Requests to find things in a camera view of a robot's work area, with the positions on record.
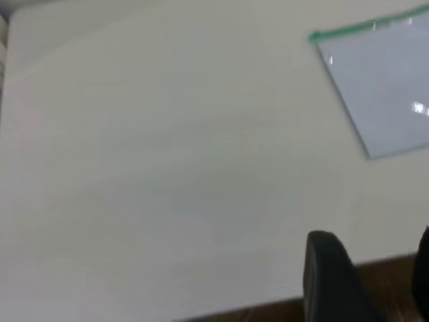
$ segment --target white tabletop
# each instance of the white tabletop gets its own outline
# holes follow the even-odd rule
[[[368,161],[307,35],[421,0],[73,1],[11,20],[2,321],[168,321],[302,294],[306,234],[412,252],[429,149]]]

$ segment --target brown floor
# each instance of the brown floor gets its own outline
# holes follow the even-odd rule
[[[389,322],[423,321],[410,289],[414,256],[394,258],[358,267],[359,276],[374,303]],[[304,321],[302,300],[285,301],[242,309],[193,322],[284,322]]]

